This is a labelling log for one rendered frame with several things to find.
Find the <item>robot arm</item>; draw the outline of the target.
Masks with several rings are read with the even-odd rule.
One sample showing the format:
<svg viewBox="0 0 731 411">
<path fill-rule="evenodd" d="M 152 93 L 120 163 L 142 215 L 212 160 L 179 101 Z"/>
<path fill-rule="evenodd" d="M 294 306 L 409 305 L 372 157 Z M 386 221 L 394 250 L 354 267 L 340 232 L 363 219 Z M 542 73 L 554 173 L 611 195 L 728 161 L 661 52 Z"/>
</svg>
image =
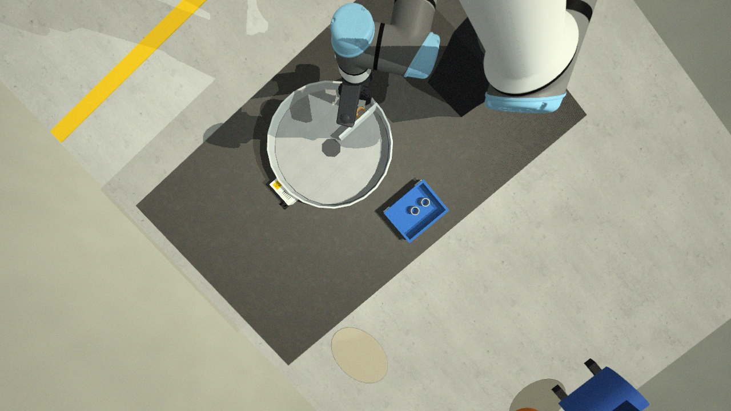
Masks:
<svg viewBox="0 0 731 411">
<path fill-rule="evenodd" d="M 459 1 L 485 54 L 485 106 L 525 114 L 557 110 L 597 0 Z M 431 32 L 436 2 L 395 0 L 391 25 L 374 22 L 359 3 L 338 8 L 331 42 L 340 75 L 350 83 L 364 81 L 371 70 L 427 78 L 440 44 Z M 336 124 L 352 128 L 362 85 L 344 79 Z"/>
</svg>

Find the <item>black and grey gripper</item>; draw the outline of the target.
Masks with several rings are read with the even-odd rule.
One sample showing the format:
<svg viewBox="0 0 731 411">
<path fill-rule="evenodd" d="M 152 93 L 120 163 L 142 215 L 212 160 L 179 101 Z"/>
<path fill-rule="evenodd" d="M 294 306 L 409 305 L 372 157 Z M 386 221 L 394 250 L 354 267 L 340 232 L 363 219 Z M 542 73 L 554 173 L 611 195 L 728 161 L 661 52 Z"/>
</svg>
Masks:
<svg viewBox="0 0 731 411">
<path fill-rule="evenodd" d="M 371 103 L 372 95 L 369 94 L 369 89 L 368 88 L 369 88 L 370 81 L 373 78 L 373 74 L 374 74 L 374 70 L 371 70 L 371 73 L 369 74 L 369 77 L 367 79 L 365 79 L 364 81 L 360 82 L 360 83 L 350 83 L 350 82 L 347 82 L 342 77 L 342 80 L 344 79 L 344 81 L 346 83 L 348 83 L 349 85 L 352 85 L 352 86 L 362 85 L 361 92 L 360 92 L 360 97 L 359 97 L 358 107 L 362 107 L 364 105 L 368 105 L 369 103 Z M 342 89 L 342 83 L 339 86 L 339 95 L 340 95 L 340 89 Z"/>
</svg>

